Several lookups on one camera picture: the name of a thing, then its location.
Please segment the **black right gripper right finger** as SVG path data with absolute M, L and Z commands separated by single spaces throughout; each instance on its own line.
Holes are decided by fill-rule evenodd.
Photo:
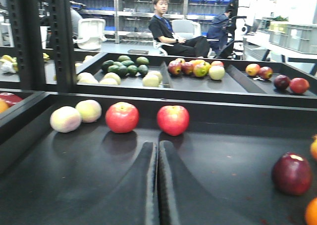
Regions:
M 256 225 L 256 212 L 242 199 L 231 199 L 225 163 L 207 146 L 176 149 L 159 143 L 158 194 L 164 225 Z

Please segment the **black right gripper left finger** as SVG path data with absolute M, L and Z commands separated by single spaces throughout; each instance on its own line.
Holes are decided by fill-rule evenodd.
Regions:
M 75 225 L 156 225 L 157 145 L 145 142 L 116 188 L 74 221 Z

